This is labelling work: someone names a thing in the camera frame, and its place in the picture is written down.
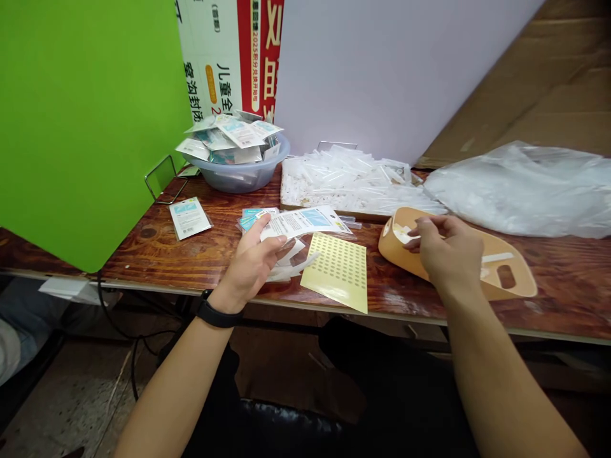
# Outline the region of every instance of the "yellow sticker sheet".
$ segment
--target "yellow sticker sheet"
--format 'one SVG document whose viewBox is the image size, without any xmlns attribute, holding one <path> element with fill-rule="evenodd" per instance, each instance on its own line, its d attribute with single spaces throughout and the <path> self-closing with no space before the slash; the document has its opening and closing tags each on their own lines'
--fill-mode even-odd
<svg viewBox="0 0 611 458">
<path fill-rule="evenodd" d="M 316 232 L 308 258 L 316 251 L 301 286 L 367 314 L 367 248 Z"/>
</svg>

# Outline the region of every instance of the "printed poster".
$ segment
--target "printed poster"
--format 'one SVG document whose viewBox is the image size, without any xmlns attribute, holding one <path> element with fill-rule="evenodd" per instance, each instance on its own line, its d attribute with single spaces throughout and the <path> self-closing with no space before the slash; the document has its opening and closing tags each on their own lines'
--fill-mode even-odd
<svg viewBox="0 0 611 458">
<path fill-rule="evenodd" d="M 175 0 L 193 121 L 240 109 L 273 121 L 284 0 Z"/>
</svg>

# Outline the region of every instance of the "translucent blue bowl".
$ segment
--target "translucent blue bowl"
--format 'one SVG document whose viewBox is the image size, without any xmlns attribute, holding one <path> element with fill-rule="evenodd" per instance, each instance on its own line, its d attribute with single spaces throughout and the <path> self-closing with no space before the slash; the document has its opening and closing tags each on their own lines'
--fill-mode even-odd
<svg viewBox="0 0 611 458">
<path fill-rule="evenodd" d="M 183 157 L 202 171 L 206 182 L 214 189 L 232 194 L 245 194 L 263 188 L 274 176 L 276 166 L 291 152 L 291 144 L 282 134 L 278 156 L 269 161 L 247 164 L 217 164 L 183 153 Z"/>
</svg>

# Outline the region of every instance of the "hand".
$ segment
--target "hand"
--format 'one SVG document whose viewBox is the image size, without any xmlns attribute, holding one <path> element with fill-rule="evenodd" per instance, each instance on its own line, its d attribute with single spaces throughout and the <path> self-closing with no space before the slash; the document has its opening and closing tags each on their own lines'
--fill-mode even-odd
<svg viewBox="0 0 611 458">
<path fill-rule="evenodd" d="M 477 232 L 456 216 L 418 218 L 405 248 L 420 253 L 422 265 L 438 290 L 480 289 L 484 243 Z"/>
<path fill-rule="evenodd" d="M 261 231 L 271 219 L 265 214 L 242 236 L 227 273 L 208 298 L 210 305 L 226 314 L 236 314 L 259 292 L 278 261 L 277 252 L 286 236 L 260 242 Z"/>
</svg>

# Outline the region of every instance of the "beige plastic container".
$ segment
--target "beige plastic container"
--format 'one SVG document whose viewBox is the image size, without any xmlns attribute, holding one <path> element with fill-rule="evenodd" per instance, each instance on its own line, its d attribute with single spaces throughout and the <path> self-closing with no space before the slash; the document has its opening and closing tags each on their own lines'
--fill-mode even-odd
<svg viewBox="0 0 611 458">
<path fill-rule="evenodd" d="M 429 281 L 428 274 L 420 262 L 420 254 L 410 253 L 403 248 L 403 244 L 395 235 L 393 225 L 396 223 L 399 226 L 416 227 L 416 220 L 422 216 L 433 216 L 420 210 L 410 207 L 402 207 L 397 209 L 395 214 L 388 220 L 378 243 L 378 250 L 392 264 L 398 265 L 406 271 Z M 522 254 L 513 246 L 504 240 L 490 235 L 478 229 L 473 229 L 484 239 L 484 255 L 512 253 L 513 258 L 486 263 L 483 267 L 488 274 L 481 279 L 482 290 L 489 301 L 513 299 L 513 298 L 528 298 L 537 295 L 537 284 L 530 272 L 530 268 L 522 257 Z M 499 276 L 499 268 L 511 270 L 511 275 L 515 280 L 515 286 L 504 288 Z"/>
</svg>

